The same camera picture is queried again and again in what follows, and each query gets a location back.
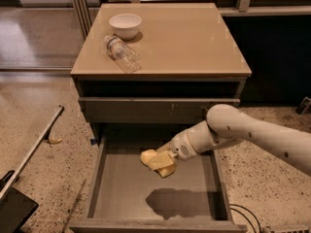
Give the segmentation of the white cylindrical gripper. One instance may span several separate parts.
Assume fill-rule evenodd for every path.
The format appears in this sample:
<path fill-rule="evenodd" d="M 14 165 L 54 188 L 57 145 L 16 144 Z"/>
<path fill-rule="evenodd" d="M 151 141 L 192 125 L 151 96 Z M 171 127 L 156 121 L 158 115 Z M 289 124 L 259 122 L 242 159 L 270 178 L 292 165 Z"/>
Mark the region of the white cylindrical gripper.
<path fill-rule="evenodd" d="M 170 142 L 159 147 L 156 151 L 160 153 L 148 162 L 148 167 L 158 170 L 174 164 L 174 159 L 166 150 L 171 150 L 177 159 L 189 160 L 205 151 L 225 149 L 239 143 L 239 139 L 218 136 L 206 121 L 202 121 L 178 133 Z"/>

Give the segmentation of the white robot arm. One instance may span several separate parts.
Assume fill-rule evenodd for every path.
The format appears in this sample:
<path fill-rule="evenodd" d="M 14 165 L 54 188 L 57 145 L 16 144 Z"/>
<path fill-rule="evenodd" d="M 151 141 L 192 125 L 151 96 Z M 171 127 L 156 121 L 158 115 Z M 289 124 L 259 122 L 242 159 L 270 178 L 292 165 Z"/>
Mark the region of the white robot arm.
<path fill-rule="evenodd" d="M 143 156 L 141 161 L 167 177 L 176 170 L 177 159 L 189 160 L 207 150 L 228 148 L 241 140 L 311 174 L 310 133 L 255 119 L 226 104 L 213 106 L 205 120 L 178 133 L 164 146 Z"/>

